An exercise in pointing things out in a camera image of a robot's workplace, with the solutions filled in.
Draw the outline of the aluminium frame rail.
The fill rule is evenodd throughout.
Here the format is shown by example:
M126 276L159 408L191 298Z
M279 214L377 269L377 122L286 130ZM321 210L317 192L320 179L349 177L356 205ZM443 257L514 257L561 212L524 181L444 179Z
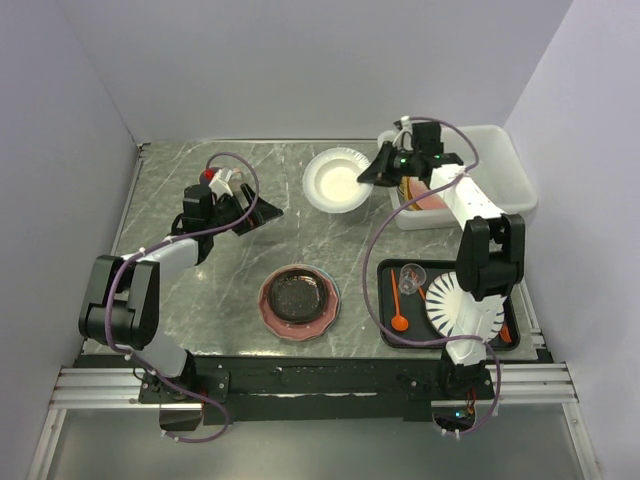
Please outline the aluminium frame rail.
M127 368L64 368L59 373L51 409L159 408L193 410L193 403L140 400L142 381ZM578 395L564 364L507 364L501 366L499 404L537 405L576 403Z

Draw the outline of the orange utensil under arm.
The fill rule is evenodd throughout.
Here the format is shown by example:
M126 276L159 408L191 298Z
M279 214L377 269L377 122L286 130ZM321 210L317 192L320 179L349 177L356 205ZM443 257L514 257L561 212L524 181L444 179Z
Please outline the orange utensil under arm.
M508 325L506 323L504 323L502 325L501 330L499 332L499 337L506 344L511 344L512 343L510 330L509 330L509 327L508 327Z

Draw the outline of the clear plastic cup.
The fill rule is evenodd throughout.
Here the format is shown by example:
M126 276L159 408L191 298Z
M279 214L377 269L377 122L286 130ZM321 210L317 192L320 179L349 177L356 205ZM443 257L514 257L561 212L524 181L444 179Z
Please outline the clear plastic cup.
M398 290L403 295L412 295L422 287L426 278L426 271L420 265L407 263L400 270Z

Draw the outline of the black speckled square plate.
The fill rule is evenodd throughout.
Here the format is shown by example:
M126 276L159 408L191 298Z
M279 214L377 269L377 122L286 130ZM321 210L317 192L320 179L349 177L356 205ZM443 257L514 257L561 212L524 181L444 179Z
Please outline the black speckled square plate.
M267 292L271 310L292 324L309 323L319 317L327 296L323 279L311 270L299 268L277 274Z

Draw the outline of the white plate with blue stripes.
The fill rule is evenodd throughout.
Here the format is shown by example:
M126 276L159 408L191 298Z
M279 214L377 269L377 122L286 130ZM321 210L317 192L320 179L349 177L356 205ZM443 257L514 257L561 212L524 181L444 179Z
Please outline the white plate with blue stripes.
M495 338L505 321L504 303L500 295L477 300L460 286L456 272L439 275L425 293L425 309L429 322L443 337L477 336L483 341Z

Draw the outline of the black serving tray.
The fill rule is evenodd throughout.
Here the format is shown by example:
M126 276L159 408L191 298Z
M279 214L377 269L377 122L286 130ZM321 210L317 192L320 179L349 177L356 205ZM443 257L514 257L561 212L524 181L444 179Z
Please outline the black serving tray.
M399 349L407 349L409 342L434 341L454 333L454 323L444 313L444 300L460 295L455 283L455 264L452 260L416 260L425 274L425 283L406 295L397 291L406 259L387 259L377 267L377 287L380 323L396 337L382 333L384 342Z

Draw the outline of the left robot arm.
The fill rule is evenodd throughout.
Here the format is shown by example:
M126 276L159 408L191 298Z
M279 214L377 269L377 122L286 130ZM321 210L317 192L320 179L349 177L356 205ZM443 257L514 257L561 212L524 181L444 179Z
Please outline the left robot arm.
M159 327L161 282L204 262L216 235L231 230L241 236L283 215L246 183L221 195L204 184L187 187L182 212L159 247L96 258L79 314L80 334L163 377L172 399L191 399L199 387L195 360Z

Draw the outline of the woven orange bamboo tray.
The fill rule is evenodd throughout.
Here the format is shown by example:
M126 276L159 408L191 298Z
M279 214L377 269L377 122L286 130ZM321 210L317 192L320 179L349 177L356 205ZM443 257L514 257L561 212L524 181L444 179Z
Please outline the woven orange bamboo tray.
M411 200L411 194L410 191L408 190L408 178L404 177L400 183L400 185L397 187L397 193L398 193L398 197L399 200L402 203L407 203Z

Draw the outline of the orange plastic spoon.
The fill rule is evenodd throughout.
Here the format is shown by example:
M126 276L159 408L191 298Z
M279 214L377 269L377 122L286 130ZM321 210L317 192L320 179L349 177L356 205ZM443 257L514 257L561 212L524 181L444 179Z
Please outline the orange plastic spoon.
M391 326L397 332L405 332L409 328L409 321L402 315L401 302L399 299L398 281L396 273L391 270L392 294L394 301L395 314L391 319Z

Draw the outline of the beige ceramic mug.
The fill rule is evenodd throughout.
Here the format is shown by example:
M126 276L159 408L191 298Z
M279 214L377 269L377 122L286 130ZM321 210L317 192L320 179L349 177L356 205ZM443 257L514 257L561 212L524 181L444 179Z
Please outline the beige ceramic mug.
M241 169L233 168L229 170L227 182L229 184L241 185L247 182L247 176Z

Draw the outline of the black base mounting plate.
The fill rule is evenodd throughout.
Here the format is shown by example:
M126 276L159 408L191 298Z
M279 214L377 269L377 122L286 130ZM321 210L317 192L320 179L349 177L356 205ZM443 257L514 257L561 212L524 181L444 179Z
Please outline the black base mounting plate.
M206 425L284 420L400 418L429 422L437 403L491 401L496 387L483 370L466 387L445 387L442 369L429 359L198 357L195 391L214 405L190 398L146 373L143 405L195 408Z

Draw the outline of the light blue plate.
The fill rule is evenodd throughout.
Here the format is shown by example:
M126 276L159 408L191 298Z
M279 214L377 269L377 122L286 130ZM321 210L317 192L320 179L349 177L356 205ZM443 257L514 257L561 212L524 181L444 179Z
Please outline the light blue plate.
M334 316L334 320L337 320L339 318L340 315L340 310L341 310L341 306L342 306L342 300L341 300L341 292L339 289L339 286L337 284L337 282L335 281L335 279L329 274L327 273L325 270L317 267L318 270L322 273L322 275L324 277L326 277L332 284L332 288L334 291L334 294L337 298L337 306L336 306L336 312L335 312L335 316Z

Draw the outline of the white plastic bin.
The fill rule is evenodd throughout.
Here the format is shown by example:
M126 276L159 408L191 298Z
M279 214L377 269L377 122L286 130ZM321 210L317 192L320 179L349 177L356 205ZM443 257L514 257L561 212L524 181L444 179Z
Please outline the white plastic bin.
M538 203L538 196L507 132L495 125L464 126L461 131L474 144L480 164L470 173L478 187L496 206L509 214L528 215ZM395 218L404 231L451 227L457 224L446 207L427 210L404 210Z

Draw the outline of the pink and cream plate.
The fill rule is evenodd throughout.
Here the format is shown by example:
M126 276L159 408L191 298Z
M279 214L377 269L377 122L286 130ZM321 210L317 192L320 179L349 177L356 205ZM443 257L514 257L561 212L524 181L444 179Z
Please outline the pink and cream plate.
M408 177L408 190L411 194L411 200L429 191L426 185L416 177ZM441 210L446 209L446 205L437 194L434 194L416 201L409 209L414 211Z

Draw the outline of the pink scalloped plate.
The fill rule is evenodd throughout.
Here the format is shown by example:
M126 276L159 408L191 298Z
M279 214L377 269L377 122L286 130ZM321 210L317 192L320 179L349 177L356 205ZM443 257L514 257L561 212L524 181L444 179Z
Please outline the pink scalloped plate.
M305 324L292 324L285 322L276 316L271 310L267 300L267 292L271 281L277 274L291 269L308 269L318 274L327 288L327 302L324 311L315 320ZM274 271L262 284L258 294L258 308L265 327L275 336L295 342L302 342L323 335L334 323L337 298L334 294L331 282L322 275L317 267L304 264L291 264Z

